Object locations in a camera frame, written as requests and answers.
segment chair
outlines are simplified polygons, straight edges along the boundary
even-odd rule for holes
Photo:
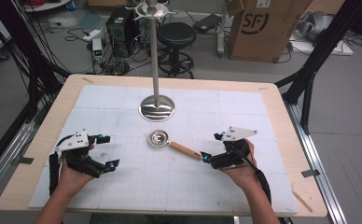
[[[158,58],[158,66],[161,71],[167,73],[167,77],[176,77],[188,72],[190,79],[194,79],[190,69],[193,67],[193,59],[181,49],[191,45],[196,39],[196,33],[192,27],[183,22],[171,22],[161,26],[158,30],[158,40],[167,48]]]

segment gray floor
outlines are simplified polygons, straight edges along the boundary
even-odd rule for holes
[[[69,70],[86,71],[91,67],[86,43],[66,42],[67,35],[66,30],[47,33],[51,49]],[[330,56],[319,71],[313,88],[310,131],[348,223],[362,223],[362,47],[351,49],[353,56]],[[216,56],[214,35],[199,35],[193,47],[185,51],[195,61],[195,78],[245,82],[273,83],[298,71],[308,57],[294,52],[287,63],[230,61],[227,52],[222,58]],[[288,55],[284,55],[281,61],[287,59]],[[139,64],[130,61],[131,67]],[[149,70],[150,65],[142,66],[127,76],[150,77]],[[0,61],[0,138],[26,104],[26,97],[13,61]],[[11,166],[2,179],[0,195],[14,169]],[[34,212],[0,211],[0,223],[32,222],[35,216]],[[90,214],[67,214],[65,223],[89,223],[89,219]],[[293,220],[330,223],[328,217]]]

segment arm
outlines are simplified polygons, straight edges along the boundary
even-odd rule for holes
[[[93,178],[67,167],[67,162],[63,159],[59,185],[36,218],[35,223],[62,223],[65,209],[71,199]]]
[[[254,145],[248,140],[246,141],[251,149],[248,159],[253,163],[256,163],[252,156],[254,154]],[[253,168],[241,165],[228,169],[225,168],[221,171],[227,174],[233,182],[243,190],[251,208],[251,217],[253,218],[254,224],[279,223],[265,192],[255,176]]]

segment white paper sheet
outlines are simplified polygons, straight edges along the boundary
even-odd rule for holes
[[[143,119],[138,106],[151,88],[85,86],[65,122],[59,140],[86,129],[110,135],[90,156],[101,163],[120,159],[117,170],[91,181],[69,208],[172,212],[249,212],[243,192],[209,164],[169,147],[155,148],[147,136],[163,129],[169,140],[212,155],[225,152],[213,134],[229,126],[258,130],[249,139],[255,158],[271,185],[272,207],[281,215],[297,213],[260,93],[243,91],[160,89],[174,100],[175,113],[164,122]],[[30,207],[43,207],[49,198],[46,163]]]

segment wooden handle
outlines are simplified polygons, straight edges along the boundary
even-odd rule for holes
[[[202,155],[201,155],[201,154],[195,152],[194,150],[192,150],[192,149],[190,149],[190,148],[188,148],[188,147],[184,147],[184,146],[182,146],[182,145],[180,145],[180,144],[178,144],[178,143],[176,143],[176,142],[173,142],[173,141],[170,142],[169,146],[170,146],[171,148],[173,148],[173,149],[175,149],[175,150],[177,150],[177,151],[179,151],[179,152],[182,152],[182,153],[184,153],[184,154],[186,154],[186,155],[188,155],[188,156],[190,156],[190,157],[192,157],[192,158],[195,158],[195,159],[197,159],[197,160],[201,160],[201,159],[202,159]]]

